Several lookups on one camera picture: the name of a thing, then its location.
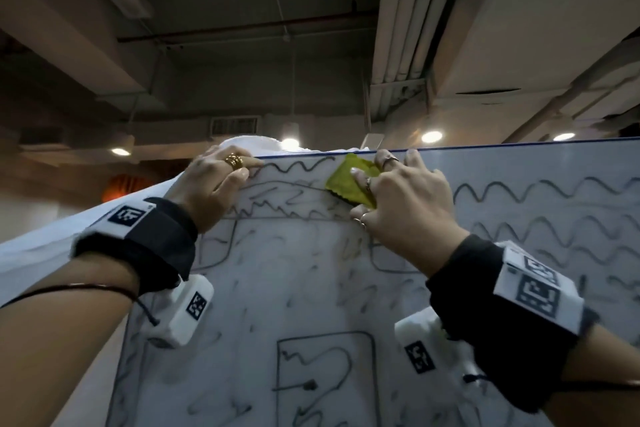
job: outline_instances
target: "yellow cloth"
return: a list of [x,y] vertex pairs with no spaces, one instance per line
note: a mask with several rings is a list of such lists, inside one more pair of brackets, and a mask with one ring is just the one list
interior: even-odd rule
[[380,175],[380,170],[376,164],[370,160],[358,157],[355,154],[347,154],[333,174],[324,184],[324,187],[337,194],[349,203],[359,203],[371,209],[376,207],[373,197],[358,187],[355,179],[351,176],[351,168],[362,169],[367,176],[376,177]]

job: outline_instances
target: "hand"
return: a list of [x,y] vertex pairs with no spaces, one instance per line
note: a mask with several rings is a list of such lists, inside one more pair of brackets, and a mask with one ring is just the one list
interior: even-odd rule
[[[237,171],[224,161],[232,153],[242,156],[244,167]],[[245,149],[236,146],[220,149],[215,145],[193,159],[164,197],[182,206],[191,216],[198,233],[205,233],[236,201],[238,190],[249,177],[248,167],[263,165]]]
[[[379,150],[374,162],[382,173],[371,179],[375,210],[360,204],[351,217],[392,252],[430,277],[468,236],[454,216],[453,196],[442,172],[429,171],[415,149],[406,153],[404,165]],[[351,169],[360,188],[367,191],[367,176]]]

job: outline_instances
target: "ceiling vent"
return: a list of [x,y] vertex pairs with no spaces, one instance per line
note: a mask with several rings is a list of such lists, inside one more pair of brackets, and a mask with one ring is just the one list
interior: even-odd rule
[[260,130],[259,116],[214,117],[209,126],[209,137],[227,135],[258,135]]
[[154,8],[148,0],[111,0],[127,19],[150,19]]
[[18,145],[24,151],[68,150],[70,133],[62,127],[26,127],[20,131]]

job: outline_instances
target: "forearm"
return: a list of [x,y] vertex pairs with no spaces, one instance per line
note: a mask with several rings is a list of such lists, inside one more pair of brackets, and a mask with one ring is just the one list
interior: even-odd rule
[[[97,253],[68,262],[29,290],[106,284],[138,292],[128,264]],[[0,412],[7,426],[48,426],[131,308],[111,291],[59,291],[0,310]]]
[[[562,380],[640,380],[640,353],[596,325],[569,354]],[[556,393],[544,411],[556,427],[637,426],[640,391]]]

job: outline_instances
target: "black cord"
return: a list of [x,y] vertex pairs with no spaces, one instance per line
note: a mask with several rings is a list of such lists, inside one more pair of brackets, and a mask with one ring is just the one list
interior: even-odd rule
[[43,287],[42,289],[27,292],[26,294],[22,294],[21,296],[17,296],[16,298],[11,299],[9,302],[7,302],[2,307],[0,307],[0,309],[2,309],[3,307],[7,307],[10,304],[26,299],[28,297],[39,296],[40,294],[48,294],[50,292],[73,291],[73,290],[109,291],[109,292],[122,294],[123,296],[127,296],[133,302],[136,302],[138,303],[138,305],[140,305],[140,307],[144,311],[145,315],[147,316],[151,324],[153,324],[154,326],[157,326],[158,324],[160,324],[160,321],[156,319],[153,314],[151,314],[151,311],[148,309],[147,306],[145,306],[142,303],[142,301],[140,300],[137,294],[134,294],[130,290],[124,289],[123,287],[105,286],[104,284],[66,284],[64,286]]
[[[490,382],[491,380],[487,375],[464,375],[462,381],[465,383],[473,383],[476,380],[485,380]],[[626,383],[611,383],[611,382],[560,382],[555,392],[628,392],[628,391],[640,391],[640,380],[629,380]]]

